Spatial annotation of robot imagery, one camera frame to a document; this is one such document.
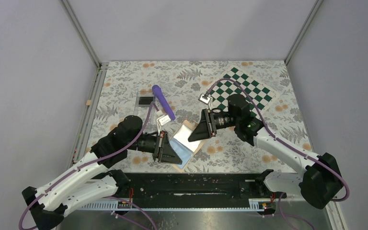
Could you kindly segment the blue credit card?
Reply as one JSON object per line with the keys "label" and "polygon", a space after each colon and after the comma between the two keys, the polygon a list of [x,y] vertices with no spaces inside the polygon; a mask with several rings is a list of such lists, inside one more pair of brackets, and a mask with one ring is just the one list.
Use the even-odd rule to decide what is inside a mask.
{"label": "blue credit card", "polygon": [[170,139],[170,145],[172,149],[175,151],[175,153],[182,160],[182,163],[176,164],[176,167],[179,170],[183,170],[186,164],[192,158],[193,152],[174,138]]}

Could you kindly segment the tan leather card holder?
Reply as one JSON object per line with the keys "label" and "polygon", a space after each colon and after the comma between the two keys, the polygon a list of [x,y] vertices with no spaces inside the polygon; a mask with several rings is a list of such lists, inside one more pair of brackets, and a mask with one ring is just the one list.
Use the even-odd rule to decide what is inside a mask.
{"label": "tan leather card holder", "polygon": [[[194,129],[195,129],[195,126],[192,123],[190,123],[189,121],[185,120],[185,121],[183,121],[182,125],[179,127],[179,129],[175,132],[175,134],[172,137],[172,138],[178,140],[181,144],[183,144],[187,148],[189,148],[193,152],[192,157],[194,157],[194,155],[202,148],[202,146],[205,143],[204,140],[198,140],[198,141],[194,141],[194,142],[189,142],[187,140],[188,137],[190,136],[190,134],[193,132]],[[176,164],[173,164],[173,167],[178,172],[183,173],[184,170],[185,170],[185,168],[189,164],[189,162],[186,164],[186,166],[184,167],[183,170],[179,170],[176,167]]]}

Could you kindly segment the clear plastic box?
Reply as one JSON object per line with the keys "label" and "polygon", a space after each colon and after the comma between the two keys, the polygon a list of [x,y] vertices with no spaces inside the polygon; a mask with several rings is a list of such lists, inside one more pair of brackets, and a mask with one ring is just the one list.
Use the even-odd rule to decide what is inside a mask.
{"label": "clear plastic box", "polygon": [[150,105],[154,102],[155,96],[152,91],[138,91],[136,94],[136,102],[134,107],[134,115],[140,117],[142,120],[145,120],[148,114],[148,109],[153,106]]}

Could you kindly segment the purple marker pen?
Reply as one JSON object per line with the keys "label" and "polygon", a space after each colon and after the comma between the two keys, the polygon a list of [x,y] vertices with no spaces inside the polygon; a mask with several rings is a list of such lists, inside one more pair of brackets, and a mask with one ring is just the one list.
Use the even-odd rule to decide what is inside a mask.
{"label": "purple marker pen", "polygon": [[176,119],[175,114],[174,114],[172,108],[170,107],[168,101],[166,100],[160,86],[159,85],[153,85],[152,86],[152,92],[156,96],[156,98],[159,100],[162,108],[165,110],[165,112],[169,116],[169,118],[171,120],[175,120]]}

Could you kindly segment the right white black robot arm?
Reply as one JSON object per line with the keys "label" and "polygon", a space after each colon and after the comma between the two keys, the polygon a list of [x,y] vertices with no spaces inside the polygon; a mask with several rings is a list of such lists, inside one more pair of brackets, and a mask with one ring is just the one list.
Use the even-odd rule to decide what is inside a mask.
{"label": "right white black robot arm", "polygon": [[215,137],[219,129],[227,127],[234,127],[241,141],[269,152],[294,170],[294,173],[264,171],[255,185],[259,196],[284,192],[301,196],[311,206],[323,209],[343,188],[339,166],[333,155],[306,152],[290,141],[276,137],[252,115],[249,102],[241,94],[229,96],[227,111],[203,109],[200,122],[188,141]]}

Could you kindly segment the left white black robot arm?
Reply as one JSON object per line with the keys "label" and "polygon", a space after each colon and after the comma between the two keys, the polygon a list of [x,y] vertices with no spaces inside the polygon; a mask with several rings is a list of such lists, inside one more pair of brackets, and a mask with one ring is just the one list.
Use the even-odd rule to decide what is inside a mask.
{"label": "left white black robot arm", "polygon": [[111,132],[99,139],[74,166],[39,188],[22,191],[38,230],[51,230],[81,206],[97,199],[128,194],[130,180],[112,167],[127,157],[127,151],[152,154],[155,161],[181,164],[166,131],[145,133],[140,117],[129,115]]}

